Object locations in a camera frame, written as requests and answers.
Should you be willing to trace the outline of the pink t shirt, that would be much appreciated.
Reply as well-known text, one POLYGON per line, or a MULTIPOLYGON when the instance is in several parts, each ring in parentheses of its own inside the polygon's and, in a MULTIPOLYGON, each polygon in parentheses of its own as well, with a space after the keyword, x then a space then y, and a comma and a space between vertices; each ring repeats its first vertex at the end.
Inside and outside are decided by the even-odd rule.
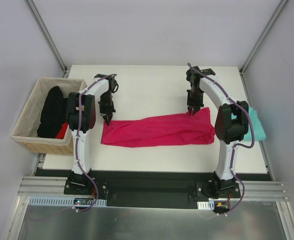
POLYGON ((210 145, 215 141, 208 107, 195 115, 177 113, 140 120, 113 120, 104 124, 101 143, 108 146, 144 148, 210 145))

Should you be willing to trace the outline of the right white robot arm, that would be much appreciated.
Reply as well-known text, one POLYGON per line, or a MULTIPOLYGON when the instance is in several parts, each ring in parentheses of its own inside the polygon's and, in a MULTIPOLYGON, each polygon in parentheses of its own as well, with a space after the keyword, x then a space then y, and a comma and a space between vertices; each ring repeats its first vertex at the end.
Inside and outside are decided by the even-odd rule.
POLYGON ((186 80, 190 83, 187 91, 187 109, 191 116, 204 107, 206 94, 217 108, 217 117, 214 125, 215 135, 219 139, 219 157, 217 167, 213 173, 216 182, 212 184, 212 192, 217 197, 224 197, 230 191, 230 185, 235 181, 235 164, 237 151, 240 146, 252 148, 241 142, 244 136, 254 132, 249 116, 249 105, 244 101, 234 100, 224 87, 218 82, 216 73, 210 69, 199 69, 189 66, 186 80))

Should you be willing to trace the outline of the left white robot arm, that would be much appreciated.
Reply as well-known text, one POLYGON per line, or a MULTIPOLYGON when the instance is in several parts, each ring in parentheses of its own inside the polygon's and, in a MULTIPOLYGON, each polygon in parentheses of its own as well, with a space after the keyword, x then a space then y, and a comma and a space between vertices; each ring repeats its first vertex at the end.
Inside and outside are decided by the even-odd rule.
POLYGON ((67 99, 66 122, 73 140, 73 167, 76 175, 86 175, 91 170, 91 130, 96 124, 96 105, 104 122, 109 125, 116 112, 113 94, 119 89, 116 73, 97 74, 93 82, 78 92, 70 92, 67 99))

